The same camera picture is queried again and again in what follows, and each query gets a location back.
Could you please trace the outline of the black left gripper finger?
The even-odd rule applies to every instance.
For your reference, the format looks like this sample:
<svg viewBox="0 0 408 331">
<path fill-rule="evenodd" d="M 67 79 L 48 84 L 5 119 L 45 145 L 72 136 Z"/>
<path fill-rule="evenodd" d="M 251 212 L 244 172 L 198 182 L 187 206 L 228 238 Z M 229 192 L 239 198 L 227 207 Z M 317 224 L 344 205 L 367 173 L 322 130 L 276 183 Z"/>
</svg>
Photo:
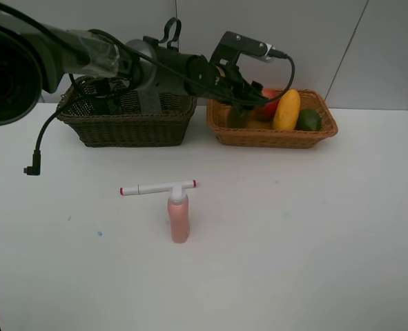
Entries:
<svg viewBox="0 0 408 331">
<path fill-rule="evenodd" d="M 237 91 L 238 103 L 242 106 L 263 106 L 268 103 L 268 98 L 262 94 L 263 85 L 253 81 L 248 83 L 245 79 Z"/>
</svg>

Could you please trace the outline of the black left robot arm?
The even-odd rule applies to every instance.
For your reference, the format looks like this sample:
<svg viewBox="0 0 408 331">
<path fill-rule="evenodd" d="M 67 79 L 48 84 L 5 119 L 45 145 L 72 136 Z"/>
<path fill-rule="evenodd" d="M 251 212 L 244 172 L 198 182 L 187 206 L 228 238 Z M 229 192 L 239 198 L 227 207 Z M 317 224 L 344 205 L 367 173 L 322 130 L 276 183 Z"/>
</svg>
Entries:
<svg viewBox="0 0 408 331">
<path fill-rule="evenodd" d="M 164 36 L 122 43 L 100 30 L 62 30 L 0 3 L 0 126 L 24 118 L 42 92 L 57 90 L 66 74 L 123 79 L 130 90 L 172 92 L 228 104 L 265 102 L 258 83 L 237 66 L 241 54 L 263 58 L 268 48 L 227 32 L 211 59 L 182 54 Z"/>
</svg>

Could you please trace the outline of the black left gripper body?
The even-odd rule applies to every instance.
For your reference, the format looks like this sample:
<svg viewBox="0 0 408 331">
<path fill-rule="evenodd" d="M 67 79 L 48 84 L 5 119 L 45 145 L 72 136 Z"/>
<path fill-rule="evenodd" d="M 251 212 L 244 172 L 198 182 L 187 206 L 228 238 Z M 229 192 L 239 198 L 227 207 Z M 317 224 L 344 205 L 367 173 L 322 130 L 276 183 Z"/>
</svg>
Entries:
<svg viewBox="0 0 408 331">
<path fill-rule="evenodd" d="M 203 55 L 186 55 L 186 94 L 192 97 L 213 99 L 220 103 L 253 103 L 255 95 L 245 88 L 237 75 L 226 78 L 221 68 L 211 64 Z"/>
</svg>

